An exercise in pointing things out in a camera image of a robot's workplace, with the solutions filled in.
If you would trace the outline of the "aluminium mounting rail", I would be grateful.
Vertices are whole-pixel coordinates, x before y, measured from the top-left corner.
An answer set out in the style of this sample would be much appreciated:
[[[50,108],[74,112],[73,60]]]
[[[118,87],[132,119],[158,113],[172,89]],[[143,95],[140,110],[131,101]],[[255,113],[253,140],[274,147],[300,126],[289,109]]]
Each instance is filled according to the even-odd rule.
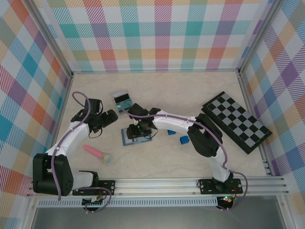
[[[207,194],[205,196],[288,195],[288,187],[282,177],[237,177],[241,180],[242,194]],[[182,197],[201,195],[197,186],[200,178],[122,178],[115,180],[114,196],[122,197]]]

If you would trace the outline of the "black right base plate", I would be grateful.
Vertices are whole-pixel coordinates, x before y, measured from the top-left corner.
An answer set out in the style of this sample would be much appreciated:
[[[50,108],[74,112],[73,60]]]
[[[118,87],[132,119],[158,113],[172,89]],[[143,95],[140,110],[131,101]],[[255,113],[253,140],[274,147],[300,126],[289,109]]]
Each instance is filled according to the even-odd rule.
[[[233,178],[226,182],[220,182],[213,178],[200,179],[197,181],[197,186],[202,195],[207,194],[242,194],[243,187],[241,180]]]

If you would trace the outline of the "pink toy microphone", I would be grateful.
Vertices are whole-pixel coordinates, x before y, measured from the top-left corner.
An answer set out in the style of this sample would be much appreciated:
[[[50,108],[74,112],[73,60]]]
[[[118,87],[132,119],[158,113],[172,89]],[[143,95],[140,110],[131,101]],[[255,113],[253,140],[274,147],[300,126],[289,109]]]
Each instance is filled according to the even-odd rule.
[[[98,149],[95,149],[89,145],[83,145],[83,149],[89,152],[90,154],[94,155],[98,159],[100,159],[104,164],[108,165],[112,163],[112,156],[104,153]]]

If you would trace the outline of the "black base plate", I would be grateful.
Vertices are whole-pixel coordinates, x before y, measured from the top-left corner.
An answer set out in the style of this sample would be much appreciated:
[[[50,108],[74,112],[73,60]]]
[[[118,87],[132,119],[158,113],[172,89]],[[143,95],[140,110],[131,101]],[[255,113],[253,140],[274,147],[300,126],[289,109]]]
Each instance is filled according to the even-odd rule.
[[[72,191],[73,196],[105,196],[109,193],[106,190],[100,188],[108,189],[111,194],[114,194],[115,190],[115,180],[99,180],[95,182],[90,187],[83,187]]]
[[[220,182],[213,178],[200,179],[197,181],[197,186],[202,195],[207,194],[242,194],[243,187],[241,180],[233,178],[226,182]]]

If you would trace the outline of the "teal leather card holder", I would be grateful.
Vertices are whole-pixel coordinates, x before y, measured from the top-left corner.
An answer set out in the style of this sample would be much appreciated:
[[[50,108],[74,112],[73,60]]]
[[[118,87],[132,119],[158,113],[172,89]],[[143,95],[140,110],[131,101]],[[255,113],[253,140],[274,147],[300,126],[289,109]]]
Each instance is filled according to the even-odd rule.
[[[152,134],[150,133],[146,136],[141,136],[141,142],[140,143],[134,143],[134,142],[128,143],[128,141],[127,141],[127,128],[122,129],[121,134],[122,134],[122,144],[123,144],[123,146],[130,146],[130,145],[145,143],[145,142],[151,141],[151,137],[152,137]]]

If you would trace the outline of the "aluminium back frame bar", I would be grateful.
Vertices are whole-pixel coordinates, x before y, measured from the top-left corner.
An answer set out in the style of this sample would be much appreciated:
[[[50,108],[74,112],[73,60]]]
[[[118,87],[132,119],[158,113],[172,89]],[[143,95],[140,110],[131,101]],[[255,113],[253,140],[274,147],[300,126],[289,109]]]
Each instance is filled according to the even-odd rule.
[[[238,69],[197,69],[197,70],[134,70],[134,71],[74,71],[73,75],[81,74],[124,74],[124,73],[221,73],[238,72]]]

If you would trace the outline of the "aluminium frame post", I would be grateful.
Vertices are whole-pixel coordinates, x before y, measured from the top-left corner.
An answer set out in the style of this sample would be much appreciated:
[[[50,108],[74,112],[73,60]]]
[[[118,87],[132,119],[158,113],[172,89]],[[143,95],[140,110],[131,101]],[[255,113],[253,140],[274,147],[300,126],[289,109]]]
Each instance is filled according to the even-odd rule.
[[[236,67],[238,77],[242,77],[246,68],[250,64],[255,52],[263,41],[272,22],[278,14],[285,0],[262,0],[262,6],[259,7],[254,15],[254,22],[250,26],[250,36],[245,45],[244,52]]]
[[[62,54],[59,46],[57,45],[54,36],[52,35],[47,23],[45,22],[43,16],[41,15],[39,9],[35,5],[34,0],[22,0],[24,5],[29,10],[30,14],[34,18],[35,22],[37,23],[39,29],[41,30],[42,35],[44,36],[46,42],[54,52],[55,57],[58,59],[61,67],[67,73],[69,78],[73,78],[73,73],[71,68],[69,67],[64,55]]]

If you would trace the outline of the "black teal striped card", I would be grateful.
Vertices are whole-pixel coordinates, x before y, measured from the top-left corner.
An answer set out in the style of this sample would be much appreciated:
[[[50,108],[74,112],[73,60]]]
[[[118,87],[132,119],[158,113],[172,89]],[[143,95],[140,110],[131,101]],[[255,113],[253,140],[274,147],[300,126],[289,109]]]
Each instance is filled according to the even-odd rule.
[[[117,106],[117,109],[118,109],[119,113],[123,113],[123,109],[125,111],[128,111],[133,105],[133,103],[132,103],[128,94],[124,94],[124,95],[115,97],[114,100],[115,100],[115,103],[116,103],[116,106]]]

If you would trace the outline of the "black grey chessboard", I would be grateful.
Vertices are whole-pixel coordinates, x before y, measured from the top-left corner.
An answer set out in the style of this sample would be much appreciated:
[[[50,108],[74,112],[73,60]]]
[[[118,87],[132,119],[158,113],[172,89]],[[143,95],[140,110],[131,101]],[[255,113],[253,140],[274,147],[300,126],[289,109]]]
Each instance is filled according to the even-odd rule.
[[[226,92],[203,104],[202,111],[246,154],[253,152],[272,134]]]

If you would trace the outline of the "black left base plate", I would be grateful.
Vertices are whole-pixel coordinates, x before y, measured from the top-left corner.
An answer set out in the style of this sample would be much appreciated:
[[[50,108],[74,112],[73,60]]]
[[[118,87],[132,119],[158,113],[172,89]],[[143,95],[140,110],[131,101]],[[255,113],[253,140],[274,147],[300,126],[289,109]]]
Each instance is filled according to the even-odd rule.
[[[100,188],[108,189],[111,194],[114,194],[115,190],[115,180],[99,180],[95,182],[90,187],[83,187],[72,191],[73,196],[105,196],[109,193],[106,190]]]

